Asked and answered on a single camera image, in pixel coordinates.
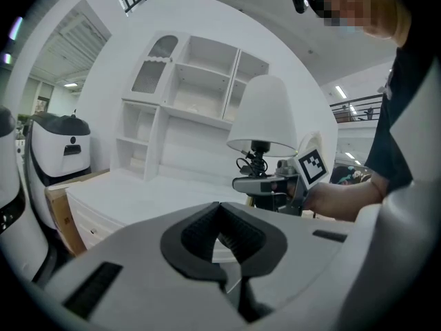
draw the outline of black shirt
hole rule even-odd
[[[415,96],[436,54],[433,34],[427,34],[423,23],[412,15],[407,41],[402,48],[397,49],[389,78],[391,97],[389,100],[383,96],[376,134],[366,161],[367,167],[389,180],[388,192],[407,185],[412,180],[409,167],[393,140],[390,129]]]

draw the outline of person's arm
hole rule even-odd
[[[343,221],[355,221],[361,208],[381,203],[386,197],[388,183],[377,173],[373,173],[371,181],[366,183],[319,183],[309,192],[304,209]]]

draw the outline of lamp shade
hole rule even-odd
[[[268,157],[296,154],[297,138],[287,89],[281,79],[254,77],[245,88],[227,145],[237,151],[250,151],[252,141],[271,143]]]

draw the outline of white cabinet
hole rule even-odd
[[[247,83],[268,72],[268,63],[234,46],[157,33],[121,97],[111,170],[230,186],[238,153],[226,140]]]

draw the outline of white table lamp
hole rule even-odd
[[[245,88],[227,145],[249,152],[256,144],[265,147],[268,157],[292,157],[297,138],[287,89],[281,79],[254,77]]]

